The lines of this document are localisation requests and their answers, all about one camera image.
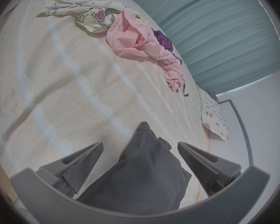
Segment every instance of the white pillow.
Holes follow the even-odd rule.
[[[227,127],[218,103],[203,89],[198,87],[201,101],[202,124],[224,141],[227,139]]]

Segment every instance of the curtain fold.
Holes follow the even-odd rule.
[[[133,0],[163,29],[195,82],[216,94],[280,69],[280,40],[258,0]]]

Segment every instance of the purple satin garment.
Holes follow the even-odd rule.
[[[172,41],[166,37],[161,31],[154,31],[153,30],[153,34],[155,35],[155,37],[157,38],[158,42],[160,43],[160,45],[162,47],[164,47],[166,50],[170,51],[170,52],[173,52],[173,45],[172,45]],[[180,61],[180,64],[182,65],[182,60],[180,58],[178,58],[175,54],[173,54],[175,56],[176,59],[179,59]]]

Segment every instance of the bed sheet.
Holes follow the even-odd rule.
[[[88,35],[72,16],[36,18],[51,1],[22,0],[0,32],[0,164],[6,174],[37,170],[103,142],[104,152],[82,193],[118,162],[136,127],[146,121],[193,175],[181,207],[206,198],[177,151],[179,141],[209,149],[187,67],[189,96],[184,97],[170,90],[155,60],[116,56],[105,34]],[[133,1],[111,1],[124,3],[161,30]]]

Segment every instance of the pink garment sleeve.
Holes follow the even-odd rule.
[[[180,61],[159,44],[148,21],[137,19],[124,9],[107,32],[110,47],[118,56],[148,60],[151,56],[164,69],[164,76],[169,87],[176,92],[185,82]]]

